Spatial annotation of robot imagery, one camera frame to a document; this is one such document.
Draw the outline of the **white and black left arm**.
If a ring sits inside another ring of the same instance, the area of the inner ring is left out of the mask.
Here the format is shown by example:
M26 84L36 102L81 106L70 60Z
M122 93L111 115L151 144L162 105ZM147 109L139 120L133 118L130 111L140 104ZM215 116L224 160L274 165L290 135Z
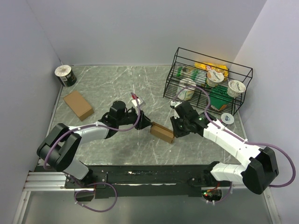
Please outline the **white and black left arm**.
M37 149L37 155L57 172L64 172L76 179L77 184L86 188L93 182L93 171L75 159L75 153L82 144L111 138L117 132L133 128L144 129L152 125L151 120L137 105L127 108L122 101L113 102L109 111L92 124L66 126L57 124Z

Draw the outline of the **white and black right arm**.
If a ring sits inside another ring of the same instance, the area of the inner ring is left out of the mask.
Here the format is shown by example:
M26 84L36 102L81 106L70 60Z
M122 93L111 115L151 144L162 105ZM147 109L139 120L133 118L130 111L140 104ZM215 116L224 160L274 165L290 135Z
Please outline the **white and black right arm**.
M271 148L247 144L216 117L207 112L198 113L187 101L171 101L171 108L175 111L171 124L176 138L199 134L239 161L238 165L213 162L204 174L207 185L214 186L221 181L239 182L260 195L278 176L276 155Z

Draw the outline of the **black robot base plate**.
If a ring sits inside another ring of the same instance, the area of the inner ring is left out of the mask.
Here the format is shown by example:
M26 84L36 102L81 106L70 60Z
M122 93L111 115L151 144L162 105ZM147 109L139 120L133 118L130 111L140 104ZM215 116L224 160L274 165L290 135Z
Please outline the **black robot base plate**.
M75 190L79 201L110 197L189 196L201 197L203 189L230 186L217 181L209 165L101 165L89 166L83 180L66 176L63 187Z

